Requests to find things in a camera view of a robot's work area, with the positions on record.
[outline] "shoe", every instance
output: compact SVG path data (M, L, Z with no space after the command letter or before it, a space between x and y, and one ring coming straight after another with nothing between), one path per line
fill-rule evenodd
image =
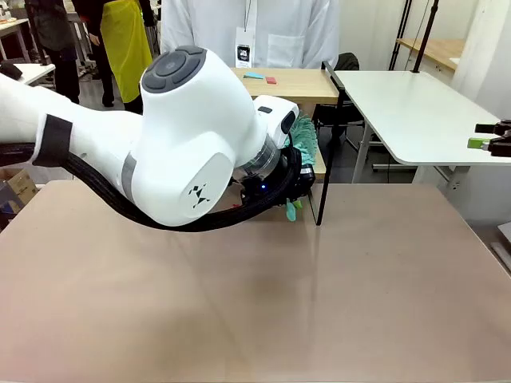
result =
M113 97L104 94L103 95L103 106L105 106L105 108L112 108L113 107Z

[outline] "person in white shirt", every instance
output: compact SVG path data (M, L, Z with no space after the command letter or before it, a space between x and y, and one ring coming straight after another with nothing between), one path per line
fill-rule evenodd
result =
M339 0L163 0L161 17L163 52L198 45L231 67L246 30L251 67L335 66L339 55Z

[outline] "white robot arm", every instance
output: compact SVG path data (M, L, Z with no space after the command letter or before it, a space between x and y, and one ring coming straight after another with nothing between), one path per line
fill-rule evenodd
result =
M86 109L1 75L0 94L0 144L34 143L30 160L42 166L72 153L164 227L206 215L233 176L285 178L278 168L291 166L280 149L298 107L252 101L234 73L198 47L166 53L147 69L143 116Z

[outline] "yellow cloth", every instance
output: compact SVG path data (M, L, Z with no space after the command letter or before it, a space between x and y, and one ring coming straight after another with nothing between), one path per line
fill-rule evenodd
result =
M153 61L138 1L107 2L101 34L122 102L131 102L140 95L142 73Z

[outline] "cardboard box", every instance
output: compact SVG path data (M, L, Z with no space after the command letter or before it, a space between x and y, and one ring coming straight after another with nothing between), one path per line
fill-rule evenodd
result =
M38 193L25 169L0 169L0 212L17 214Z

